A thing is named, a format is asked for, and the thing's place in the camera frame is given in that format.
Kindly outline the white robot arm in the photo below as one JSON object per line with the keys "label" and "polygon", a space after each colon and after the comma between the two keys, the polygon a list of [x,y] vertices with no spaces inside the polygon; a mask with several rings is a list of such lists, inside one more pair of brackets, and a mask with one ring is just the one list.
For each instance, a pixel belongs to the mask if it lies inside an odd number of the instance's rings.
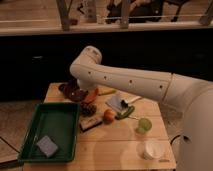
{"label": "white robot arm", "polygon": [[105,85],[160,101],[183,113],[176,171],[213,171],[213,82],[169,72],[101,64],[102,54],[85,47],[70,66],[82,89]]}

